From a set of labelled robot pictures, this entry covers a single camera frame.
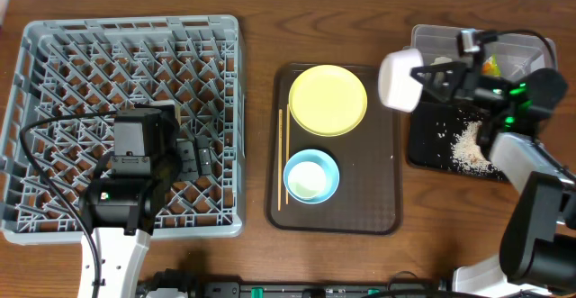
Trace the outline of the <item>white tissue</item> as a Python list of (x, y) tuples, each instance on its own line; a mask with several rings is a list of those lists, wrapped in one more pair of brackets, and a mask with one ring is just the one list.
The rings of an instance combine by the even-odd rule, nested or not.
[(446, 63), (450, 63), (453, 62), (453, 60), (449, 57), (437, 57), (433, 60), (432, 65), (441, 65), (441, 64), (446, 64)]

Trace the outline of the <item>green orange snack wrapper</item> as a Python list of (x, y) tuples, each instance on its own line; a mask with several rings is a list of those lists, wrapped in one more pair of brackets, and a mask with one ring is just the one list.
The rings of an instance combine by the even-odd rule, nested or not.
[(481, 73), (490, 77), (501, 77), (500, 67), (495, 55), (488, 57), (482, 64)]

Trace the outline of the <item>white pink bowl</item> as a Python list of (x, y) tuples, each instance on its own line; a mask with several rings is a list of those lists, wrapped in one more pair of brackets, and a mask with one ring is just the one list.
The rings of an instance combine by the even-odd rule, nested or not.
[(390, 109), (411, 113), (417, 107), (423, 86), (411, 76), (411, 70), (423, 66), (416, 49), (400, 50), (388, 54), (378, 74), (378, 95), (381, 103)]

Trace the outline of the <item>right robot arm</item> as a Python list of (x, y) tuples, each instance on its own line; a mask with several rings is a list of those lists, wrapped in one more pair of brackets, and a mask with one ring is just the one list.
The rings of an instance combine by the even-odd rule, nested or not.
[(538, 140), (568, 85), (553, 68), (517, 82), (484, 76), (461, 62), (413, 68), (411, 76), (444, 104), (469, 104), (485, 114), (477, 134), (482, 154), (519, 192), (499, 253), (455, 270), (451, 289), (485, 297), (575, 292), (575, 175)]

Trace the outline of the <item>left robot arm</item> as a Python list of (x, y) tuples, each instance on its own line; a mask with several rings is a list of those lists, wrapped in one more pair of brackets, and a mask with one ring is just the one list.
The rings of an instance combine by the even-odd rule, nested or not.
[(191, 140), (180, 140), (176, 104), (160, 101), (120, 110), (113, 120), (113, 148), (94, 169), (79, 200), (87, 226), (81, 239), (81, 297), (132, 297), (138, 275), (176, 182), (193, 182), (204, 158)]

